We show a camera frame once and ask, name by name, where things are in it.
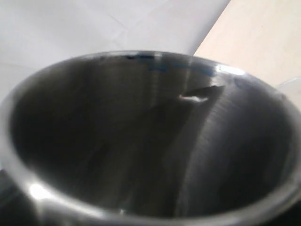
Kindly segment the stainless steel cup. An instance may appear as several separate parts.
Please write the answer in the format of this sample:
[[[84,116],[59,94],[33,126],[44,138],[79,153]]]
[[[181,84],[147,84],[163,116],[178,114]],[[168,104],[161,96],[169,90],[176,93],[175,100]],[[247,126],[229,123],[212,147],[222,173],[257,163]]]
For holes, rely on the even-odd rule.
[[[41,226],[257,226],[301,199],[301,113],[208,59],[91,54],[8,93],[0,160]]]

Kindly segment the clear plastic tall container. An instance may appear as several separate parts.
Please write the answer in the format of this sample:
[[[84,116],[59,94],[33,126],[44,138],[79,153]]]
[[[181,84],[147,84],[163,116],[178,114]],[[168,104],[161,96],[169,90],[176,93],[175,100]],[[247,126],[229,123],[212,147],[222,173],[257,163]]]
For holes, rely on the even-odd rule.
[[[301,77],[299,76],[289,79],[281,83],[277,88],[281,91],[299,91],[301,89]]]

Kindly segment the white backdrop curtain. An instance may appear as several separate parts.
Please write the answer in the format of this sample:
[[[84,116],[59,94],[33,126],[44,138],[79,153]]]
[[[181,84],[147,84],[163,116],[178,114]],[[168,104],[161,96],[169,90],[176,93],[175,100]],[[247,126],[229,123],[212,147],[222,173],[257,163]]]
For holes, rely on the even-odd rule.
[[[226,0],[3,0],[0,95],[64,59],[113,50],[192,55]]]

